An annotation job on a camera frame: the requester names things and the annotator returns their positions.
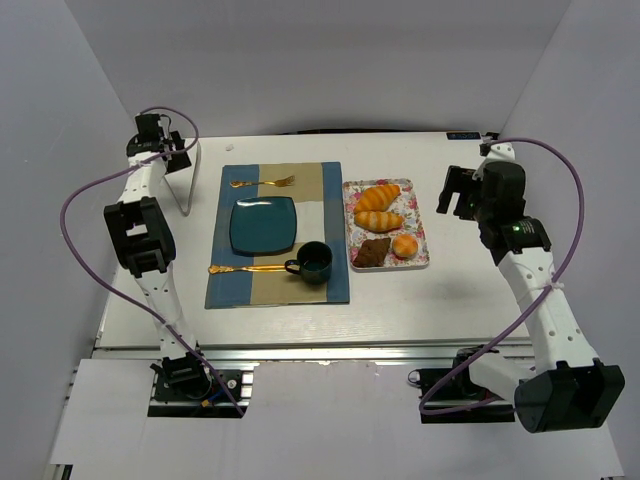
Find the aluminium front rail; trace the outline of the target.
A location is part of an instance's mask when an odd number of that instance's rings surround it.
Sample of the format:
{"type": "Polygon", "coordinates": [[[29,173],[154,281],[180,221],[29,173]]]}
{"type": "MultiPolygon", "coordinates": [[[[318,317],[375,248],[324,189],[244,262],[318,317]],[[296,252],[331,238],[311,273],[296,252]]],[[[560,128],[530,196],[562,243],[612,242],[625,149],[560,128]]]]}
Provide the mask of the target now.
{"type": "MultiPolygon", "coordinates": [[[[406,345],[375,345],[375,346],[327,346],[312,345],[304,347],[283,346],[278,348],[227,348],[216,347],[205,349],[206,358],[214,364],[224,362],[257,363],[275,361],[310,361],[332,362],[343,360],[364,360],[382,363],[427,363],[435,362],[448,365],[458,350],[470,345],[426,343],[406,345]]],[[[516,341],[497,347],[500,354],[507,359],[515,360],[524,365],[533,365],[533,348],[526,341],[516,341]]],[[[95,359],[119,360],[156,360],[160,359],[158,349],[151,348],[95,348],[92,352],[95,359]]]]}

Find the dark teal mug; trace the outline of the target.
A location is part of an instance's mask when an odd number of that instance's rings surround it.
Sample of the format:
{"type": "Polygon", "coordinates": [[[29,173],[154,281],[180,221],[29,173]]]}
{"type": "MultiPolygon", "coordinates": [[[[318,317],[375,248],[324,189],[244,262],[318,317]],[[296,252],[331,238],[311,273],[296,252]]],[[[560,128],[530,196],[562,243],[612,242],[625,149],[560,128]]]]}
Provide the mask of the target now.
{"type": "Polygon", "coordinates": [[[333,254],[322,242],[308,242],[300,247],[295,259],[287,260],[285,271],[298,275],[308,285],[327,283],[332,273],[333,254]]]}

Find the floral rectangular tray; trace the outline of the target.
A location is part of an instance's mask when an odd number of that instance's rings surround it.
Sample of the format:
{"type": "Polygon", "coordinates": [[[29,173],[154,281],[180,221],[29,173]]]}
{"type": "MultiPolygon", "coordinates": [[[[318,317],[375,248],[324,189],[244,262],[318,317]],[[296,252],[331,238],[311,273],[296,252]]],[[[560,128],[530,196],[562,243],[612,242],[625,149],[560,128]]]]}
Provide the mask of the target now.
{"type": "Polygon", "coordinates": [[[342,194],[347,253],[354,270],[420,269],[429,264],[411,180],[346,181],[342,194]]]}

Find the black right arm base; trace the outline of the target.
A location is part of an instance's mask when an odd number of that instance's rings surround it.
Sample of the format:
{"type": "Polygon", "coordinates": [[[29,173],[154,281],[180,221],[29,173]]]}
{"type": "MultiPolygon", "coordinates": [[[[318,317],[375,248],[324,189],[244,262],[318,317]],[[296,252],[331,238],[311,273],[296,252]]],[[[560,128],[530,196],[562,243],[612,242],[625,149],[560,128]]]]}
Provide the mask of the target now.
{"type": "MultiPolygon", "coordinates": [[[[407,381],[411,386],[418,388],[421,391],[420,397],[423,397],[450,370],[459,366],[481,348],[482,345],[479,345],[459,350],[453,359],[451,368],[414,369],[408,373],[407,381]]],[[[498,400],[500,398],[486,388],[472,383],[469,370],[466,369],[448,380],[443,387],[430,397],[429,401],[433,403],[436,401],[461,402],[463,400],[482,401],[487,399],[498,400]]]]}

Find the gold fork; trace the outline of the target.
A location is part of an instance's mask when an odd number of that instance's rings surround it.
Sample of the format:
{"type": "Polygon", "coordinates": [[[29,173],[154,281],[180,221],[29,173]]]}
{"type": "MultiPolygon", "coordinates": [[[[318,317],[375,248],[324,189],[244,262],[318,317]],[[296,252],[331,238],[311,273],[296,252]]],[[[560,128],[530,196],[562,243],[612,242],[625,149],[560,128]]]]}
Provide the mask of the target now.
{"type": "Polygon", "coordinates": [[[260,186],[267,185],[273,187],[287,187],[294,184],[296,177],[294,175],[288,176],[286,178],[274,180],[274,181],[231,181],[229,185],[232,188],[243,188],[243,187],[252,187],[252,186],[260,186]]]}

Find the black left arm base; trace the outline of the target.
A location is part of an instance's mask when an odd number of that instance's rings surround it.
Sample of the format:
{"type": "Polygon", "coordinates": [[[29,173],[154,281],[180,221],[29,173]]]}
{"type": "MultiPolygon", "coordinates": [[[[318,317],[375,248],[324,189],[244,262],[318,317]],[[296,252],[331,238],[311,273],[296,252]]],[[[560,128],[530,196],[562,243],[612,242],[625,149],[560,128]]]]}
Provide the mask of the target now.
{"type": "Polygon", "coordinates": [[[230,394],[237,403],[243,398],[244,372],[223,369],[215,376],[193,353],[180,358],[164,357],[152,363],[154,382],[151,393],[153,406],[162,407],[232,407],[230,394]]]}

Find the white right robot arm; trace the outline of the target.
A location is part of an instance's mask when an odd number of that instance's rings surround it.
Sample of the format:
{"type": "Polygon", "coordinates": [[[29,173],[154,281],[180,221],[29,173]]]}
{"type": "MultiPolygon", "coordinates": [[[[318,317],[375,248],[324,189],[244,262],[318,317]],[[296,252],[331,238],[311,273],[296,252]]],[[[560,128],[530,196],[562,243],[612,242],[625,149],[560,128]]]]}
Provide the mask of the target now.
{"type": "Polygon", "coordinates": [[[464,391],[483,390],[510,403],[530,433],[602,426],[625,379],[604,364],[580,331],[554,266],[542,223],[525,214],[524,169],[490,161],[477,170],[451,166],[437,212],[477,223],[481,243],[509,284],[535,357],[525,370],[502,357],[494,343],[460,351],[441,380],[464,391]]]}

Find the striped orange croissant lower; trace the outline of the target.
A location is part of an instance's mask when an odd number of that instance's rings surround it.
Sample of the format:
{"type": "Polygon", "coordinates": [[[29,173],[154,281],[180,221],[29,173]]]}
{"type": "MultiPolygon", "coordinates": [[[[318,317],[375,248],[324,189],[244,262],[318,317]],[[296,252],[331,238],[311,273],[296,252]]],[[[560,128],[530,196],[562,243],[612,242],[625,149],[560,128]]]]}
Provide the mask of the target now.
{"type": "Polygon", "coordinates": [[[374,233],[384,233],[401,228],[404,218],[393,212],[363,211],[354,217],[357,226],[374,233]]]}

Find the blue beige placemat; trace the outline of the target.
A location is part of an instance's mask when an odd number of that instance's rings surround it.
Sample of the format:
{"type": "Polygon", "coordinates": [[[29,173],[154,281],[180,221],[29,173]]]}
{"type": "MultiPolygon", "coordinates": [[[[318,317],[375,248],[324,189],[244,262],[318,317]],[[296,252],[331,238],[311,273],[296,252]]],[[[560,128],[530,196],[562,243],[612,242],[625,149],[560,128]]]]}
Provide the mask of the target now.
{"type": "Polygon", "coordinates": [[[207,309],[348,303],[340,163],[224,166],[211,262],[242,271],[210,276],[207,309]],[[284,265],[312,241],[328,245],[333,255],[331,276],[323,285],[308,285],[286,271],[271,276],[247,271],[250,266],[284,265]]]}

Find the brown chocolate pastry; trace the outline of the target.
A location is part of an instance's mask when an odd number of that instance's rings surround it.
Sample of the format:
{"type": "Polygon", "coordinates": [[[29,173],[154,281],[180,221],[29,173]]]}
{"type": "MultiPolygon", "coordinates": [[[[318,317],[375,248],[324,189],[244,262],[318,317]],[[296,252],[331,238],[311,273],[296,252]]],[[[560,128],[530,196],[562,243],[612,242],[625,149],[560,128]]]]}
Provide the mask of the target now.
{"type": "Polygon", "coordinates": [[[389,252],[391,239],[389,237],[365,240],[352,264],[357,268],[381,267],[389,252]]]}

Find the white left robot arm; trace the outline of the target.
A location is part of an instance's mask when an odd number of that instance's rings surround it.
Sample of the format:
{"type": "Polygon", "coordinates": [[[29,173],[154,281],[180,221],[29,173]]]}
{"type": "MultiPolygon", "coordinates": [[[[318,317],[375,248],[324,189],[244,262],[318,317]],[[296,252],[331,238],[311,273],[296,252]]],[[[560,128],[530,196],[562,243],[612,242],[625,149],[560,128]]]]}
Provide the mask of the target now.
{"type": "Polygon", "coordinates": [[[163,116],[141,113],[135,117],[137,134],[126,146],[133,171],[127,174],[122,195],[104,208],[104,218],[119,264],[140,287],[154,321],[162,367],[187,367],[197,347],[190,331],[173,277],[177,249],[157,199],[166,176],[192,166],[178,131],[164,126],[163,116]]]}

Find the teal square plate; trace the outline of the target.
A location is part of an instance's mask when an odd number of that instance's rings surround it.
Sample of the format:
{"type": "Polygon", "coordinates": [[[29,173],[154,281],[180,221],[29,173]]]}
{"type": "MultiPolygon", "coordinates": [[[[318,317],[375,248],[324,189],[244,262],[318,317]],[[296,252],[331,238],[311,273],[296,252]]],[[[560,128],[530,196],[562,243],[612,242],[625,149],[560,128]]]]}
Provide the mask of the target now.
{"type": "Polygon", "coordinates": [[[237,200],[231,210],[229,239],[239,255],[264,256],[289,251],[297,235],[294,201],[286,196],[237,200]]]}

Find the gold spoon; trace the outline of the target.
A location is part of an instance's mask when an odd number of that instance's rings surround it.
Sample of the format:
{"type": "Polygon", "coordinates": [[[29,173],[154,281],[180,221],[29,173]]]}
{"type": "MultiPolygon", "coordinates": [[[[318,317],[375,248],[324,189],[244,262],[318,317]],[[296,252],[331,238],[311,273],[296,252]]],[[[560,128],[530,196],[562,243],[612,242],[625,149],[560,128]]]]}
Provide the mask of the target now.
{"type": "Polygon", "coordinates": [[[273,272],[285,272],[284,265],[250,265],[250,266],[223,266],[223,265],[211,265],[208,268],[210,275],[247,272],[247,273],[273,273],[273,272]]]}

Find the round orange bun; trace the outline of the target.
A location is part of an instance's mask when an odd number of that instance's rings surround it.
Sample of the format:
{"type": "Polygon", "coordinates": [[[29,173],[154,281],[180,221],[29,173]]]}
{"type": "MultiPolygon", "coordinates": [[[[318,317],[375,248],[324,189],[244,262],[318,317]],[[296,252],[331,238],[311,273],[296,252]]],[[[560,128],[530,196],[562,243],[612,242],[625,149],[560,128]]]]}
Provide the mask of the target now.
{"type": "Polygon", "coordinates": [[[393,238],[391,246],[393,253],[397,257],[408,259],[417,254],[419,242],[413,235],[401,234],[393,238]]]}

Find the blue table label right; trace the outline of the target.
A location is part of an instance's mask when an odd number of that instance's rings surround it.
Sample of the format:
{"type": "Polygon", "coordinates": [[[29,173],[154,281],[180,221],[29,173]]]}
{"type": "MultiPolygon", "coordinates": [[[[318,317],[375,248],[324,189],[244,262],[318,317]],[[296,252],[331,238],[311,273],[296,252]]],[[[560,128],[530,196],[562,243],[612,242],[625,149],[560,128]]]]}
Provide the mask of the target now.
{"type": "Polygon", "coordinates": [[[446,137],[450,141],[481,141],[482,136],[479,132],[472,131],[449,131],[446,137]]]}

